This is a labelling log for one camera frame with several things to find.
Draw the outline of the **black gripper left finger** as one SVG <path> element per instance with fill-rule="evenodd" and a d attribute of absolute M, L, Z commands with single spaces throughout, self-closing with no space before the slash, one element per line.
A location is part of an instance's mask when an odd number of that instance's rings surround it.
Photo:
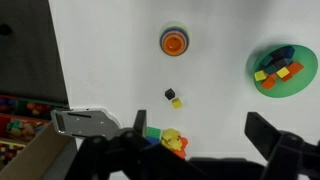
<path fill-rule="evenodd" d="M 144 136 L 146 111 L 138 110 L 134 125 L 121 129 L 111 140 L 103 136 L 86 138 L 76 154 L 65 180 L 109 180 L 121 171 L 130 180 L 183 180 L 187 162 Z"/>

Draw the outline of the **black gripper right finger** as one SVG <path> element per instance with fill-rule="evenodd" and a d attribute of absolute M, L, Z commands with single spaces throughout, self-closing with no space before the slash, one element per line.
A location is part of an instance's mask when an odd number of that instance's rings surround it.
<path fill-rule="evenodd" d="M 248 112 L 244 133 L 267 161 L 260 180 L 320 180 L 320 146 L 278 130 L 257 112 Z"/>

